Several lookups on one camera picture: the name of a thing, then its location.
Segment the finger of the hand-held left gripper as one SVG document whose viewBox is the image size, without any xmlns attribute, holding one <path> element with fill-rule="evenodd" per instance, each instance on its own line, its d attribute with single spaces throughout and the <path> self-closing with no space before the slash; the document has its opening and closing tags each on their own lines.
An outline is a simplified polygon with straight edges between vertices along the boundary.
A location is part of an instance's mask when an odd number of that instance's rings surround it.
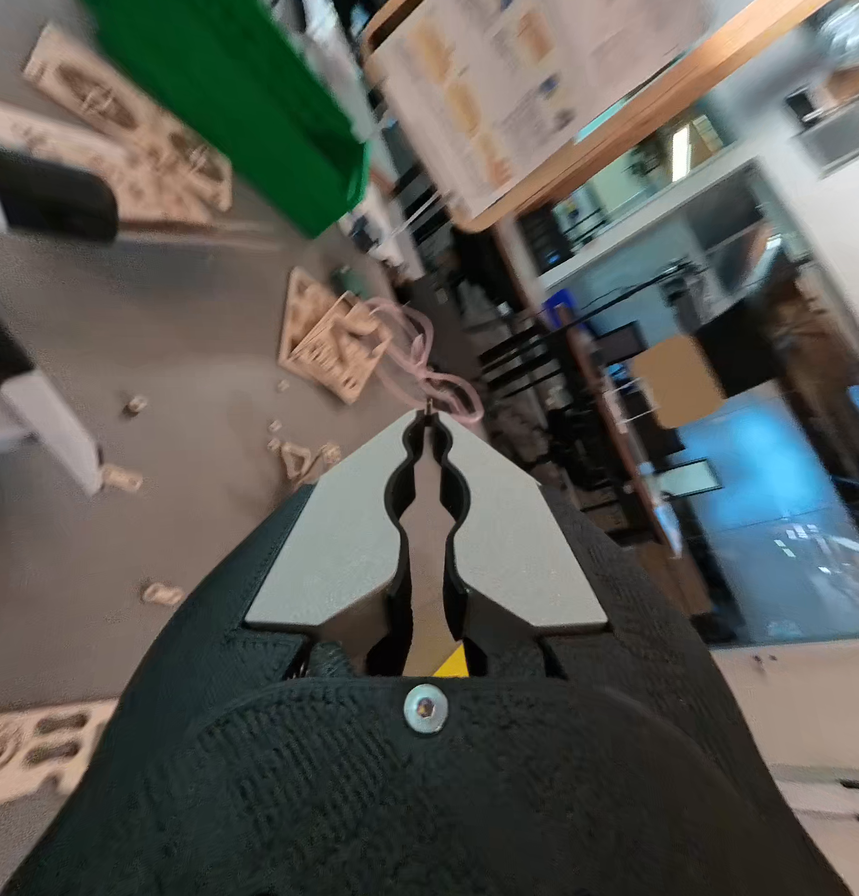
<svg viewBox="0 0 859 896">
<path fill-rule="evenodd" d="M 0 433 L 0 452 L 32 438 L 45 447 L 88 496 L 103 487 L 98 443 L 50 378 L 0 321 L 1 416 L 14 420 Z"/>
</svg>

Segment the wooden part sheet with wheels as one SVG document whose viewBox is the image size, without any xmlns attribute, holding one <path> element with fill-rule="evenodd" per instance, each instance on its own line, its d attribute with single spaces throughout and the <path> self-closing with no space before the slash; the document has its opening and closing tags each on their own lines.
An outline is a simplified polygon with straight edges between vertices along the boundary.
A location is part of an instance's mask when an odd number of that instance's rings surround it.
<svg viewBox="0 0 859 896">
<path fill-rule="evenodd" d="M 22 71 L 26 81 L 116 140 L 162 180 L 210 208 L 233 205 L 230 161 L 86 44 L 49 22 Z"/>
</svg>

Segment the brown cardboard panel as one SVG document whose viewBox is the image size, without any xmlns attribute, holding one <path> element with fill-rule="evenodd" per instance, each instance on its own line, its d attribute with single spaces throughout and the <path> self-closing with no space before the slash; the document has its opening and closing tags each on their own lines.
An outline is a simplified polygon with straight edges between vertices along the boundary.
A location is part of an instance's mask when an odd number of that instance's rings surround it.
<svg viewBox="0 0 859 896">
<path fill-rule="evenodd" d="M 727 401 L 698 340 L 686 334 L 637 354 L 628 369 L 663 429 L 680 429 L 703 420 Z"/>
</svg>

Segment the model instruction booklet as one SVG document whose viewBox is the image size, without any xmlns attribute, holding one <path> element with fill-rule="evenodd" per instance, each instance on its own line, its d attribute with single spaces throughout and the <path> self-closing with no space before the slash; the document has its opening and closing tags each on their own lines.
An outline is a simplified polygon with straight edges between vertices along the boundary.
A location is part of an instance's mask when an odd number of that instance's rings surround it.
<svg viewBox="0 0 859 896">
<path fill-rule="evenodd" d="M 178 175 L 158 173 L 119 142 L 1 101 L 0 149 L 99 176 L 115 196 L 124 238 L 253 248 L 277 237 L 266 223 L 217 218 Z"/>
</svg>

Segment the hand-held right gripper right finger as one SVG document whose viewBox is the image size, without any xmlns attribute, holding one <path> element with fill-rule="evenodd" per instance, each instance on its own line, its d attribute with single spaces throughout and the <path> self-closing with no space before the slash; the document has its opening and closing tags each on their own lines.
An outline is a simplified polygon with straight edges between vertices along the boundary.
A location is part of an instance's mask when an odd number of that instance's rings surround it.
<svg viewBox="0 0 859 896">
<path fill-rule="evenodd" d="M 551 637 L 608 631 L 608 616 L 542 487 L 446 412 L 431 418 L 446 537 L 446 623 L 468 676 L 512 662 L 545 672 Z"/>
</svg>

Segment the wooden sheet with punched-out holes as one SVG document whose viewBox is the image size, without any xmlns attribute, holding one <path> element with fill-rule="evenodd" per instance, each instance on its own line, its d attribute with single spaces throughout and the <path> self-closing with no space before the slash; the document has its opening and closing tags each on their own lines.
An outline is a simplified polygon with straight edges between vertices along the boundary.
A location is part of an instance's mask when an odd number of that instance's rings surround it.
<svg viewBox="0 0 859 896">
<path fill-rule="evenodd" d="M 118 703 L 111 698 L 0 712 L 0 805 L 49 783 L 70 795 Z"/>
</svg>

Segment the wooden clipboard with instruction sheet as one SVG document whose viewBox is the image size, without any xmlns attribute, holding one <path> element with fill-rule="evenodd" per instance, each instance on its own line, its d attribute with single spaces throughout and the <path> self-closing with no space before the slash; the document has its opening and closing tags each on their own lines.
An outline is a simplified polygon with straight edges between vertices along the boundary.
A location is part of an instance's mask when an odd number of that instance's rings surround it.
<svg viewBox="0 0 859 896">
<path fill-rule="evenodd" d="M 827 2 L 386 2 L 360 39 L 460 230 L 557 202 Z"/>
</svg>

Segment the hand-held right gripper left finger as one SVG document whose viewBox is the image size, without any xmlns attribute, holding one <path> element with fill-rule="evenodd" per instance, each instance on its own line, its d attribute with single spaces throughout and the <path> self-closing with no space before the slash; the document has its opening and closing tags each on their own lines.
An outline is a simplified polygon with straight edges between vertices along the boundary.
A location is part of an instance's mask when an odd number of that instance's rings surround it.
<svg viewBox="0 0 859 896">
<path fill-rule="evenodd" d="M 311 487 L 245 624 L 335 643 L 370 676 L 400 676 L 413 641 L 408 536 L 425 413 L 412 411 Z"/>
</svg>

